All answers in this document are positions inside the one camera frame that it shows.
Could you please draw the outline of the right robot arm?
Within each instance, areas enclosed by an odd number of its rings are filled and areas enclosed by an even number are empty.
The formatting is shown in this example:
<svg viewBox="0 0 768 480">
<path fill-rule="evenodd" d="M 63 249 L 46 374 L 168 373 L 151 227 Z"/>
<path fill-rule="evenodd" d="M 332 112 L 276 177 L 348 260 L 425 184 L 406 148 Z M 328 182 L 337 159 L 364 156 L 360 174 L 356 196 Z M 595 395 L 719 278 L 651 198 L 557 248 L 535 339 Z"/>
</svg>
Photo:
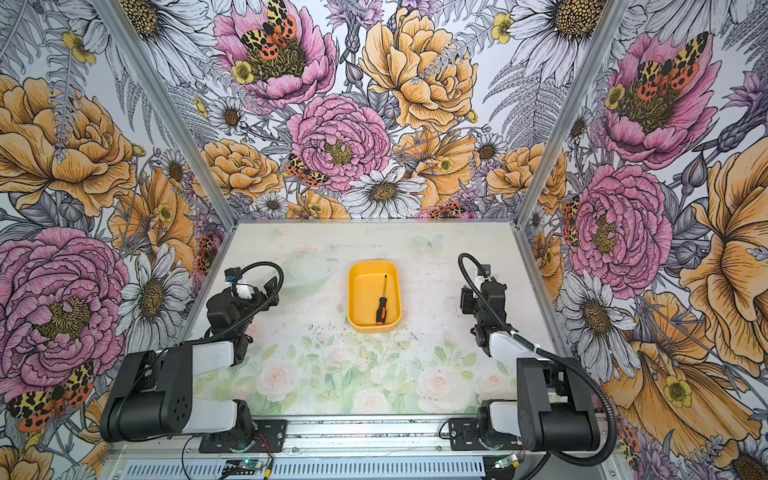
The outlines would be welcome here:
<svg viewBox="0 0 768 480">
<path fill-rule="evenodd" d="M 513 397 L 484 400 L 477 436 L 488 447 L 520 445 L 533 452 L 595 452 L 601 442 L 592 390 L 563 361 L 540 355 L 506 322 L 506 286 L 487 279 L 461 289 L 460 308 L 487 357 L 513 375 Z"/>
</svg>

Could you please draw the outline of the black orange screwdriver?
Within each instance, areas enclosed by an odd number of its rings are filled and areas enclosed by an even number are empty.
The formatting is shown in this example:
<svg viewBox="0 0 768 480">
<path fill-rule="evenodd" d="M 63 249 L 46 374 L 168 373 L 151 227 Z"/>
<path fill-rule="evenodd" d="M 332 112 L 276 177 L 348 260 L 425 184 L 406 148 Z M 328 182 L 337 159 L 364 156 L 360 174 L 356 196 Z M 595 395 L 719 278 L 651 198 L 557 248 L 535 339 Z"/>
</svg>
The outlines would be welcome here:
<svg viewBox="0 0 768 480">
<path fill-rule="evenodd" d="M 382 294 L 379 297 L 378 300 L 378 306 L 376 310 L 375 315 L 375 322 L 377 325 L 385 325 L 386 324 L 386 318 L 387 318 L 387 284 L 388 284 L 388 275 L 385 274 L 383 277 L 383 286 L 382 286 Z"/>
</svg>

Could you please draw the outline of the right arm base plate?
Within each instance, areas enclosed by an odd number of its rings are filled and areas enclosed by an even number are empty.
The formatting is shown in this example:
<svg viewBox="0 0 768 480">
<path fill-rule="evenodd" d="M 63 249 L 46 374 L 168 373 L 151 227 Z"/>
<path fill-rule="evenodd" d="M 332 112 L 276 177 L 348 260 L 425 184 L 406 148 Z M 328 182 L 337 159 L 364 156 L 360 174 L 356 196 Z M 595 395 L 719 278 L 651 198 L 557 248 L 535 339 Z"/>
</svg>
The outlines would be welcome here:
<svg viewBox="0 0 768 480">
<path fill-rule="evenodd" d="M 452 451 L 513 451 L 522 444 L 515 435 L 498 433 L 476 418 L 453 417 L 447 420 L 440 434 L 450 443 Z"/>
</svg>

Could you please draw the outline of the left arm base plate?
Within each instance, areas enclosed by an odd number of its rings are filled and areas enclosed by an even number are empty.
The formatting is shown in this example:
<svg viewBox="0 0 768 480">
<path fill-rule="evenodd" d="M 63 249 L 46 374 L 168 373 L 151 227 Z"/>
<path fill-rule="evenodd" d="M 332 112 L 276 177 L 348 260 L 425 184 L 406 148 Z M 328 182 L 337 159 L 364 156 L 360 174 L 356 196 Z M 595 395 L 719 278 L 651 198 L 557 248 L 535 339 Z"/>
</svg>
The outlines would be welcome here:
<svg viewBox="0 0 768 480">
<path fill-rule="evenodd" d="M 249 426 L 204 434 L 198 451 L 201 454 L 280 453 L 287 426 L 286 420 L 253 420 Z"/>
</svg>

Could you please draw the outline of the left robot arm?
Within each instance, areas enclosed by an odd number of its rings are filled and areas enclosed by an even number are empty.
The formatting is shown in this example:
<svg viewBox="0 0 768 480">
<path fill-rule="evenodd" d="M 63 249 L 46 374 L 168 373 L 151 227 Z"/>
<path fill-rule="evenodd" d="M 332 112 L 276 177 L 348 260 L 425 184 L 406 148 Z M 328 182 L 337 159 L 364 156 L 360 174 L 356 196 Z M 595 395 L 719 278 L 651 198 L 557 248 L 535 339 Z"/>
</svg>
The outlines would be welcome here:
<svg viewBox="0 0 768 480">
<path fill-rule="evenodd" d="M 252 338 L 253 317 L 278 304 L 281 282 L 263 290 L 238 283 L 207 303 L 210 335 L 159 351 L 127 355 L 103 408 L 102 438 L 110 443 L 159 437 L 211 435 L 218 443 L 242 449 L 256 427 L 243 400 L 209 400 L 193 395 L 194 379 L 243 362 Z"/>
</svg>

